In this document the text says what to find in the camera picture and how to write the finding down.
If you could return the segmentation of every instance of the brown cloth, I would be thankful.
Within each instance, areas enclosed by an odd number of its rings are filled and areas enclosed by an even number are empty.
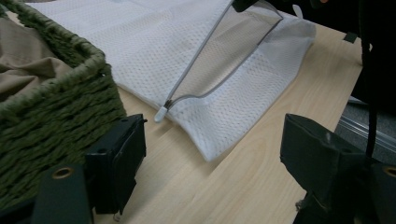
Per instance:
[[[70,70],[35,29],[0,18],[0,102]]]

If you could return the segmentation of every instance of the white mesh laundry bag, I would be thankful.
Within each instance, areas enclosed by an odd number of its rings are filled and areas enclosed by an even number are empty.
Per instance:
[[[29,5],[101,49],[116,83],[161,108],[206,161],[237,143],[288,87],[316,33],[312,22],[263,2],[241,13],[230,0]]]

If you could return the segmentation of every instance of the zipper pull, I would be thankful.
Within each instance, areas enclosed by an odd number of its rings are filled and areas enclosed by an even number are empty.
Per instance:
[[[172,104],[172,101],[167,100],[165,105],[161,106],[160,110],[158,110],[157,114],[154,117],[154,121],[156,123],[161,123],[161,121],[163,121],[163,118],[165,118],[165,115],[168,112],[171,104]]]

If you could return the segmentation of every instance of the wooden table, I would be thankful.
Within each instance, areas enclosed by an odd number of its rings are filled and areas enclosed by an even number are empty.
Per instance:
[[[120,89],[128,115],[143,113],[147,157],[120,223],[292,223],[305,191],[279,159],[286,113],[333,131],[361,71],[361,42],[317,25],[297,78],[248,134],[220,158],[204,161],[177,124]],[[95,223],[113,216],[95,215]]]

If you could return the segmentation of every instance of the wicker basket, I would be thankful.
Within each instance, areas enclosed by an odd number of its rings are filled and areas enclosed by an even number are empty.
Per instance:
[[[125,117],[105,54],[37,10],[2,0],[22,24],[36,28],[73,69],[30,94],[0,103],[0,210],[36,196],[40,177],[56,164],[84,162],[84,152]],[[7,14],[0,6],[0,16]]]

